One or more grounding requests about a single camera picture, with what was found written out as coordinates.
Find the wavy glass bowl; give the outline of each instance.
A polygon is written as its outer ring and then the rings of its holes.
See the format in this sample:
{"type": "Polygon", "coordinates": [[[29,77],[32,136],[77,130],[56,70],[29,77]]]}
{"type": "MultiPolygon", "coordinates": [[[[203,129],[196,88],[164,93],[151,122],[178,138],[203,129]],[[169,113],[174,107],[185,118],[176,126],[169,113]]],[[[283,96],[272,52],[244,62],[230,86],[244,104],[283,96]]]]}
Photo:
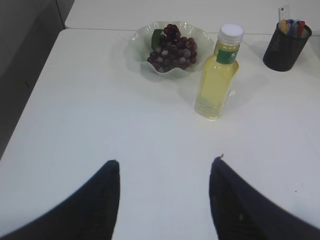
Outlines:
{"type": "Polygon", "coordinates": [[[156,21],[140,28],[129,41],[129,50],[133,60],[141,63],[148,70],[154,71],[164,78],[181,78],[189,73],[200,71],[208,57],[213,54],[214,41],[203,30],[184,21],[156,21]],[[197,44],[197,61],[185,70],[173,68],[168,72],[158,72],[151,63],[147,62],[151,48],[151,38],[155,29],[164,29],[168,24],[175,24],[179,28],[182,37],[194,38],[197,44]]]}

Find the white bottle cap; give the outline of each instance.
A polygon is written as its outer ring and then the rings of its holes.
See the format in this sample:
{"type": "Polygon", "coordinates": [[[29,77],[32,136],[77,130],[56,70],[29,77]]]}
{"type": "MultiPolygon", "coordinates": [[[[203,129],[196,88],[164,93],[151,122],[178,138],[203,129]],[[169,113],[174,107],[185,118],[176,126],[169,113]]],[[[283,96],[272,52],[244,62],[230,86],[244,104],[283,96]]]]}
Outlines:
{"type": "Polygon", "coordinates": [[[238,45],[242,42],[244,37],[244,29],[233,23],[223,24],[219,30],[218,40],[222,44],[238,45]]]}

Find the bottle label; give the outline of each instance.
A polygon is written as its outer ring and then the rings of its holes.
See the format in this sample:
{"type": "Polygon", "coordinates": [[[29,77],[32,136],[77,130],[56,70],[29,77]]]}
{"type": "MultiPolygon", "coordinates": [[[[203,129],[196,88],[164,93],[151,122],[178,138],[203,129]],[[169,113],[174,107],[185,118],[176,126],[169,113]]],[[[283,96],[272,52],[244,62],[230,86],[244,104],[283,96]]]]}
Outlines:
{"type": "Polygon", "coordinates": [[[224,51],[219,49],[218,56],[216,57],[216,61],[220,64],[232,64],[237,57],[237,51],[224,51]]]}

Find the pen holder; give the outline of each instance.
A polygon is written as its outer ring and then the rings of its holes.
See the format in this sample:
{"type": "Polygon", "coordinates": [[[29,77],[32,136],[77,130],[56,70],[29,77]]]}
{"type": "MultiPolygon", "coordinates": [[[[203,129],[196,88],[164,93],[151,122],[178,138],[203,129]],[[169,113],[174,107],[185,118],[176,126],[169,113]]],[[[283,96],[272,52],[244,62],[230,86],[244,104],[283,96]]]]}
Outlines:
{"type": "Polygon", "coordinates": [[[307,25],[304,26],[304,31],[306,34],[303,37],[289,36],[280,31],[277,24],[263,56],[264,64],[275,71],[289,71],[312,35],[312,31],[307,25]]]}

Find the white surface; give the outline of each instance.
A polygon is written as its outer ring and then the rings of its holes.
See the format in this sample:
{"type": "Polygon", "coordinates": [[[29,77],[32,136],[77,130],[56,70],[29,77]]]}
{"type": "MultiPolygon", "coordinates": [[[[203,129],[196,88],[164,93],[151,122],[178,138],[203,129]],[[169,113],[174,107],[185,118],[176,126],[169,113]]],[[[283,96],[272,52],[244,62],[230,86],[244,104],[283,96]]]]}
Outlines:
{"type": "Polygon", "coordinates": [[[63,31],[0,161],[0,236],[120,163],[113,240],[214,240],[212,160],[320,227],[320,38],[289,72],[261,61],[270,35],[245,35],[223,116],[194,111],[200,72],[163,80],[124,54],[130,31],[63,31]]]}
{"type": "Polygon", "coordinates": [[[154,21],[185,21],[218,33],[225,23],[244,27],[247,34],[273,34],[278,8],[290,4],[290,17],[304,20],[320,34],[319,0],[75,0],[67,28],[137,30],[154,21]]]}

